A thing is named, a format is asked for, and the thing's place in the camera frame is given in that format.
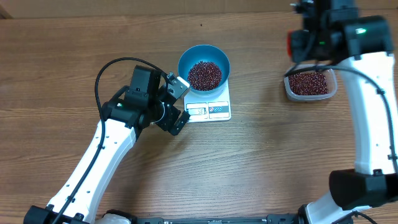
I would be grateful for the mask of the red measuring scoop blue handle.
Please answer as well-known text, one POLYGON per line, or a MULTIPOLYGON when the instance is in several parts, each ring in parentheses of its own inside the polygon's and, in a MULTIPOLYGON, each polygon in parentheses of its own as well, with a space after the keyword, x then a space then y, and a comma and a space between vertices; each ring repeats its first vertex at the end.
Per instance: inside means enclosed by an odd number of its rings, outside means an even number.
POLYGON ((287 54, 290 58, 292 58, 292 34, 292 30, 287 33, 287 54))

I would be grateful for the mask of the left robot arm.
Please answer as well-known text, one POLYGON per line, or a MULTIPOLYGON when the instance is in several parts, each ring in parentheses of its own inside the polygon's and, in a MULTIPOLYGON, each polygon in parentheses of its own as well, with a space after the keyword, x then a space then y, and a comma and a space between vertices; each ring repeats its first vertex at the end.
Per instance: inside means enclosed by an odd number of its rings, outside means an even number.
POLYGON ((25 224, 132 223, 126 213, 96 214, 118 165, 142 130, 156 124, 176 136, 188 121, 174 103, 190 90, 184 79, 155 68, 136 66, 131 83, 100 108, 93 139, 70 178, 44 208, 31 206, 25 224))

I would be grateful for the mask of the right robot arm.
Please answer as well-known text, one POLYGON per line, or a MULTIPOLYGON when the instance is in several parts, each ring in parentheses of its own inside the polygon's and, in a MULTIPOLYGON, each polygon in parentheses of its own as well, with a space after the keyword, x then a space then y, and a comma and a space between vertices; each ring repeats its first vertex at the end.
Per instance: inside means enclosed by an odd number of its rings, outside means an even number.
POLYGON ((334 170, 329 190, 299 208, 295 223, 351 223, 364 211, 397 201, 397 102, 394 44, 388 21, 362 17, 354 1, 299 1, 303 27, 288 35, 294 66, 287 76, 339 71, 353 119, 356 159, 334 170))

